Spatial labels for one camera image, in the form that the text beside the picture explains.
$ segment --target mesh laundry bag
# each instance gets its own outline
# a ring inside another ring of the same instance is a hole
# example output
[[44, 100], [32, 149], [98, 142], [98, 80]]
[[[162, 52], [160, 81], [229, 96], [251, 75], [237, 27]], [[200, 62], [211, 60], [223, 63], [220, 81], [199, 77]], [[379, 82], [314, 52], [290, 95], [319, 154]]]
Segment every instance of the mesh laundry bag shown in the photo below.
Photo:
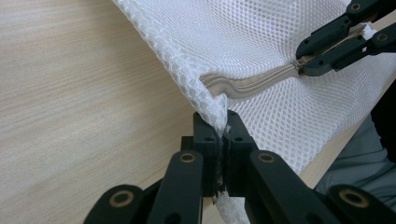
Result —
[[[203, 80], [255, 77], [295, 61], [299, 43], [345, 12], [340, 0], [114, 0], [201, 116], [222, 133], [239, 113], [260, 149], [299, 174], [323, 146], [363, 119], [396, 72], [394, 55], [366, 57], [321, 77], [289, 76], [250, 95], [213, 94]], [[241, 199], [219, 200], [227, 223]]]

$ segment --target wooden table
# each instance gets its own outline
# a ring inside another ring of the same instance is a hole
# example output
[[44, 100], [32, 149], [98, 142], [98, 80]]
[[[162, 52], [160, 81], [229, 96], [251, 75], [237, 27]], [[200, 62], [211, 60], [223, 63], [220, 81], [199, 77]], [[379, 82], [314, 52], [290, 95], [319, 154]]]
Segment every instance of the wooden table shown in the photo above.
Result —
[[111, 1], [2, 1], [0, 78], [0, 223], [82, 223], [106, 190], [163, 177], [192, 135], [193, 108]]

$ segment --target light wood surface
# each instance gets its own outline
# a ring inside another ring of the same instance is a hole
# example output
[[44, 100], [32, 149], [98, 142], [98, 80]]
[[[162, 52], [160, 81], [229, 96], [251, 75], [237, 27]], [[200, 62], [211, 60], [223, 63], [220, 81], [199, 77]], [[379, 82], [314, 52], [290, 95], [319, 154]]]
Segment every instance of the light wood surface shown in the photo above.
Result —
[[[82, 223], [106, 190], [148, 187], [193, 112], [111, 1], [2, 1], [0, 223]], [[208, 199], [203, 223], [223, 223]]]

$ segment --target gray fabric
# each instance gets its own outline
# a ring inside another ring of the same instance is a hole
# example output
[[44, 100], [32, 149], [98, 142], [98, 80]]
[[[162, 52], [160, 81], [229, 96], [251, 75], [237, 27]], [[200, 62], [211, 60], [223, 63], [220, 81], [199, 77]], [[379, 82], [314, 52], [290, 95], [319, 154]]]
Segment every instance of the gray fabric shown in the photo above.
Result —
[[369, 116], [359, 127], [315, 190], [325, 194], [338, 184], [373, 194], [396, 212], [396, 164], [388, 160]]

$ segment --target white mesh fabric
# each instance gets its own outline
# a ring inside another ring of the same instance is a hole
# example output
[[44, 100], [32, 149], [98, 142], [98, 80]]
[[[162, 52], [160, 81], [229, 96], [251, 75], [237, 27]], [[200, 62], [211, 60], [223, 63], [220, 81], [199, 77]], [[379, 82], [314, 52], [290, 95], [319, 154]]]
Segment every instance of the white mesh fabric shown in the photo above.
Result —
[[[200, 76], [249, 77], [291, 63], [298, 44], [344, 13], [346, 3], [114, 1], [206, 122], [221, 132], [227, 108], [235, 110], [259, 148], [278, 153], [297, 174], [330, 139], [369, 113], [396, 72], [396, 57], [382, 54], [338, 73], [286, 79], [249, 99], [213, 98]], [[230, 213], [223, 215], [233, 223], [240, 214]]]

